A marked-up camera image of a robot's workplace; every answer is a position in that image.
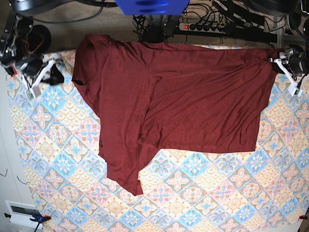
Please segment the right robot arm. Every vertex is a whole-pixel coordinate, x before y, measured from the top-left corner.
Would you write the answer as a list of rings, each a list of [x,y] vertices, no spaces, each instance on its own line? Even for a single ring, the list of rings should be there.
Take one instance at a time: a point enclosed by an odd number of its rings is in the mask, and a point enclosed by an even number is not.
[[[0,38],[0,64],[14,77],[21,75],[29,99],[40,96],[40,83],[51,86],[64,83],[58,69],[60,58],[43,60],[51,44],[51,33],[44,25],[35,25],[34,16],[64,4],[63,0],[11,0],[4,32]]]

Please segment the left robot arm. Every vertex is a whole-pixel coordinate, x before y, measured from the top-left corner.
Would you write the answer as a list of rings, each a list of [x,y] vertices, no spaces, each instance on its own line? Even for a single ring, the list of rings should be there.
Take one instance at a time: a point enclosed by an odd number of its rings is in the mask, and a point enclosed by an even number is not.
[[[279,45],[285,46],[277,59],[271,58],[285,74],[291,96],[301,96],[302,83],[309,76],[309,2],[307,0],[245,0],[253,11],[284,17],[285,32],[278,32]]]

